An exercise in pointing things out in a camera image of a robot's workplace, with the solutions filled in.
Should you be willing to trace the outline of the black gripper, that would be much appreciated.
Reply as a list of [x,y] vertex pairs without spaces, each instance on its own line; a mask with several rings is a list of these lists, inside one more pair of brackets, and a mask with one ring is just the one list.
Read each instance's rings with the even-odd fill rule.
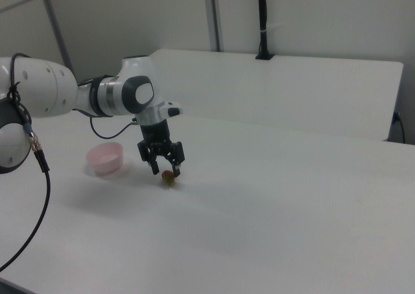
[[153,125],[140,126],[143,141],[137,144],[142,161],[147,162],[152,173],[160,172],[157,163],[157,155],[163,154],[164,158],[171,164],[175,177],[180,175],[180,166],[185,161],[182,143],[173,143],[170,140],[170,131],[167,120]]

